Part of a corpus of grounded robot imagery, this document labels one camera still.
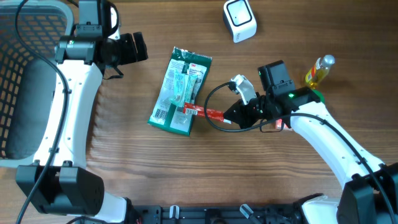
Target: gray bottle cap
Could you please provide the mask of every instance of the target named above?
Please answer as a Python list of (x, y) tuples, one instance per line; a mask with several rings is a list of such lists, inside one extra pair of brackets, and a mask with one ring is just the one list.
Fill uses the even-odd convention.
[(321, 65), (324, 67), (331, 67), (334, 63), (335, 63), (335, 58), (332, 55), (325, 55), (321, 61)]

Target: gray plastic bin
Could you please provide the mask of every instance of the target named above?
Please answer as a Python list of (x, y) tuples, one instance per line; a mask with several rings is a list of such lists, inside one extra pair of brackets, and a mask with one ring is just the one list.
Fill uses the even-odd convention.
[[(55, 89), (54, 70), (17, 41), (20, 1), (0, 2), (0, 167), (31, 164), (42, 141)], [(70, 35), (72, 10), (60, 1), (30, 0), (19, 14), (22, 40), (53, 61), (61, 35)]]

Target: bottle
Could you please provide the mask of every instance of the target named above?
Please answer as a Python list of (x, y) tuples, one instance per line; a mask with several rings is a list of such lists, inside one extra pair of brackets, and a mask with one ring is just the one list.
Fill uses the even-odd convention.
[(325, 55), (323, 58), (318, 58), (315, 65), (305, 76), (304, 82), (306, 86), (313, 90), (316, 89), (323, 78), (329, 74), (330, 68), (334, 63), (335, 58), (332, 55)]

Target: green package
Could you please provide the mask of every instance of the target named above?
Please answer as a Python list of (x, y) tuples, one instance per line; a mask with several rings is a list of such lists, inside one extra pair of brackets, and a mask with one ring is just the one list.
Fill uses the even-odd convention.
[[(211, 61), (211, 57), (174, 47), (159, 97), (148, 124), (189, 136), (193, 115), (182, 113), (183, 103), (195, 103), (195, 98), (209, 72)], [(179, 88), (183, 88), (183, 91), (179, 89), (175, 92), (175, 85), (181, 83), (184, 85)]]

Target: wooden surface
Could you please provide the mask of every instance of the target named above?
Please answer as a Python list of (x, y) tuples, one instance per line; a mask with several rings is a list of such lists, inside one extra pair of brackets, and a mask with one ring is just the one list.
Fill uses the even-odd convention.
[[(201, 118), (190, 137), (147, 124), (174, 46), (213, 57), (197, 98), (236, 74), (264, 93), (257, 67), (284, 60), (297, 87), (318, 57), (336, 65), (319, 90), (333, 117), (385, 163), (398, 161), (397, 1), (251, 0), (257, 34), (234, 44), (223, 24), (224, 1), (118, 3), (122, 33), (141, 31), (149, 60), (120, 67), (104, 81), (91, 119), (87, 168), (106, 190), (135, 205), (240, 205), (293, 202), (323, 192), (339, 197), (330, 168), (298, 134), (219, 132)], [(220, 90), (210, 108), (238, 96)], [(13, 169), (0, 169), (0, 223), (13, 223), (25, 195)], [(25, 223), (65, 223), (29, 207)]]

